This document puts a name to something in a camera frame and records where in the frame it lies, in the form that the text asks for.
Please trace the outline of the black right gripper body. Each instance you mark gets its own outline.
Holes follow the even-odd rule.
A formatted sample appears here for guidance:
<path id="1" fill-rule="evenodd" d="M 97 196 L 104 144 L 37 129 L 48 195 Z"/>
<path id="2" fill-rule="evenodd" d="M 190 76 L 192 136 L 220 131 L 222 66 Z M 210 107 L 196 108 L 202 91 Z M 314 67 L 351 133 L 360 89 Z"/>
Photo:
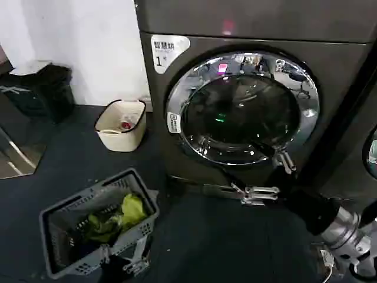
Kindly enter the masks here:
<path id="1" fill-rule="evenodd" d="M 313 235 L 323 233 L 338 215 L 340 204 L 337 201 L 304 186 L 295 173 L 276 168 L 270 175 L 270 186 L 280 190 L 278 204 L 300 217 Z"/>

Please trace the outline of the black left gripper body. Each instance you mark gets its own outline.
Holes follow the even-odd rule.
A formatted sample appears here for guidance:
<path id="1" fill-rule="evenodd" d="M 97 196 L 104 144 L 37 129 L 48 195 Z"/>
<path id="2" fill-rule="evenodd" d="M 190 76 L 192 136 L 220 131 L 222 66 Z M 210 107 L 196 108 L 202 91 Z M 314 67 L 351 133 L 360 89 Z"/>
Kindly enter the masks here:
<path id="1" fill-rule="evenodd" d="M 130 278 L 130 275 L 124 270 L 124 267 L 129 265 L 128 259 L 122 258 L 117 255 L 111 255 L 108 261 L 101 264 L 101 282 L 124 282 Z"/>

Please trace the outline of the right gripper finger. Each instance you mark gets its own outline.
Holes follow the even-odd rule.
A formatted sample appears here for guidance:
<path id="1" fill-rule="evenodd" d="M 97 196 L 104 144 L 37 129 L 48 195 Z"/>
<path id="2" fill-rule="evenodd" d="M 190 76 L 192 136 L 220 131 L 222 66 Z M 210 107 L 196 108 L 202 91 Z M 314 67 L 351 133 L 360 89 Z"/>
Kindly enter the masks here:
<path id="1" fill-rule="evenodd" d="M 273 160 L 275 166 L 282 166 L 285 173 L 296 173 L 296 165 L 287 151 L 286 145 L 271 146 L 260 141 L 251 141 L 250 144 L 268 158 Z"/>
<path id="2" fill-rule="evenodd" d="M 168 181 L 175 192 L 234 199 L 247 206 L 264 206 L 266 203 L 277 201 L 280 193 L 277 187 L 247 186 L 234 176 L 226 176 L 226 185 L 197 183 L 176 176 L 169 176 Z"/>

